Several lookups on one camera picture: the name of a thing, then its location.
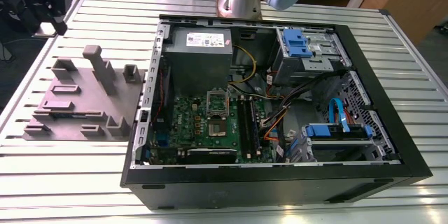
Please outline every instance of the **aluminum extrusion table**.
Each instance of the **aluminum extrusion table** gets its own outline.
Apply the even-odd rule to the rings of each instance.
[[[214,0],[73,0],[68,31],[50,38],[0,116],[0,219],[72,223],[446,223],[448,92],[390,17],[376,10],[294,5],[264,19],[348,25],[434,176],[353,204],[150,212],[120,188],[124,142],[25,141],[57,58],[88,66],[86,44],[112,66],[149,65],[158,14],[216,15]]]

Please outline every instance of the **motherboard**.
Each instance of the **motherboard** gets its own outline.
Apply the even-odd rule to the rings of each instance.
[[[150,156],[160,164],[272,163],[272,143],[261,146],[264,101],[253,97],[176,96],[169,133],[154,133]]]

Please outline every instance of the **orange wire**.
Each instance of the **orange wire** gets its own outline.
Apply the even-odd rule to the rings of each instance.
[[[348,123],[354,124],[354,120],[353,120],[352,115],[349,114],[346,108],[344,108],[344,113],[345,113],[345,116],[348,118]]]
[[[269,98],[276,98],[277,96],[274,96],[274,95],[269,95],[269,89],[270,89],[270,87],[272,87],[272,85],[269,85],[269,86],[266,87],[266,89],[265,89],[265,90],[266,90],[266,91],[265,91],[265,92],[266,92],[266,93],[265,93],[265,94],[266,94],[265,96],[269,97]]]
[[[281,118],[285,116],[285,114],[286,114],[286,111],[285,111],[285,113],[282,113],[282,115],[280,116],[280,118],[277,119],[277,121],[274,121],[274,123],[272,124],[270,129],[264,134],[264,137],[262,137],[264,139],[266,139],[270,131],[273,130],[274,126],[278,124],[278,122],[280,122]]]

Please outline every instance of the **blue latch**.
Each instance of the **blue latch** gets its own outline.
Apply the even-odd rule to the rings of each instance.
[[[288,48],[289,57],[310,58],[313,53],[306,47],[306,38],[301,34],[301,30],[284,29],[282,30],[284,41]]]
[[[305,127],[306,135],[310,136],[330,136],[328,125],[309,125]]]
[[[370,138],[373,136],[373,130],[372,130],[372,127],[365,125],[364,126],[364,130],[365,130],[365,133],[366,133],[366,137]]]

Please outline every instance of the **cable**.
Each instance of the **cable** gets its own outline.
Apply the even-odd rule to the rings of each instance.
[[[354,124],[354,120],[353,120],[352,115],[349,114],[346,108],[344,108],[344,112],[345,112],[345,116],[346,116],[346,118],[348,118],[348,123],[349,123],[349,124]]]
[[[277,117],[277,116],[278,116],[278,115],[288,109],[289,105],[290,105],[290,103],[288,103],[286,105],[284,105],[282,108],[281,108],[281,110],[278,110],[272,116],[269,116],[269,117],[265,119],[264,123],[270,122],[272,119],[274,119],[274,118],[276,118],[276,117]]]
[[[261,95],[258,95],[258,94],[252,94],[252,93],[248,93],[248,92],[242,91],[242,90],[241,90],[236,85],[233,85],[233,84],[229,84],[229,85],[234,88],[234,90],[236,90],[238,93],[241,93],[241,94],[244,94],[244,95],[250,95],[250,96],[253,96],[253,97],[260,97],[260,98],[262,98],[262,99],[274,100],[274,98],[264,97],[264,96],[261,96]]]
[[[250,89],[250,91],[252,91],[252,93],[257,93],[257,91],[254,90],[254,88],[253,88],[253,86],[250,85],[250,83],[246,81],[246,82],[244,82],[244,84],[248,86],[248,88]]]
[[[254,58],[253,58],[253,55],[241,47],[241,46],[238,46],[238,45],[233,45],[233,47],[236,47],[236,48],[238,48],[242,52],[245,52],[245,54],[249,56],[249,58],[250,58],[250,60],[252,60],[252,73],[250,73],[250,75],[248,76],[248,78],[244,78],[242,80],[240,80],[240,81],[230,81],[229,82],[229,84],[236,84],[236,83],[242,83],[242,82],[245,82],[245,81],[248,81],[250,78],[252,78],[252,76],[254,76],[254,73],[256,73],[256,71],[257,71],[257,62],[256,62],[256,60],[254,60]]]
[[[269,130],[265,132],[262,139],[266,139],[266,137],[268,137],[270,131],[273,130],[274,126],[277,125],[277,123],[280,122],[281,118],[282,118],[285,115],[286,115],[286,112],[282,113],[282,115],[280,116],[280,118],[274,121],[274,123],[272,124]]]
[[[324,79],[333,77],[333,76],[338,76],[342,73],[346,73],[346,70],[337,70],[334,72],[330,73],[322,73],[318,76],[316,76],[312,80],[309,80],[308,82],[305,82],[302,85],[298,85],[286,95],[286,97],[284,98],[284,100],[281,101],[281,106],[289,102],[296,96],[300,96],[306,90],[308,87],[316,83],[318,83],[320,81],[322,81]]]

